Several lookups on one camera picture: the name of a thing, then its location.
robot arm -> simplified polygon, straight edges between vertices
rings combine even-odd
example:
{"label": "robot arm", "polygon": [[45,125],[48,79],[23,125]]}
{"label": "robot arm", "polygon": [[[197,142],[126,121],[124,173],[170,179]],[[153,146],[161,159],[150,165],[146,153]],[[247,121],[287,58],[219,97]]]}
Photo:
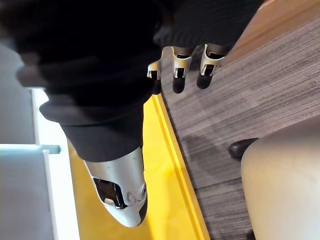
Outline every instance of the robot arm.
{"label": "robot arm", "polygon": [[41,113],[85,160],[105,208],[135,227],[147,212],[143,104],[161,91],[162,48],[172,46],[181,93],[193,50],[205,45],[197,85],[207,88],[262,3],[0,0],[0,40],[21,54],[20,83],[45,89]]}

gray carpet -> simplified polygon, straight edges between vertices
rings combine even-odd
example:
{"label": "gray carpet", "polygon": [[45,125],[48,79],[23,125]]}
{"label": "gray carpet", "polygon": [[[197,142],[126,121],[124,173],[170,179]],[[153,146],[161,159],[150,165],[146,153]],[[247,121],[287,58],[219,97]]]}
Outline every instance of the gray carpet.
{"label": "gray carpet", "polygon": [[206,90],[192,71],[184,92],[173,93],[169,53],[164,97],[211,239],[244,240],[251,223],[241,164],[227,148],[320,113],[320,18],[220,68]]}

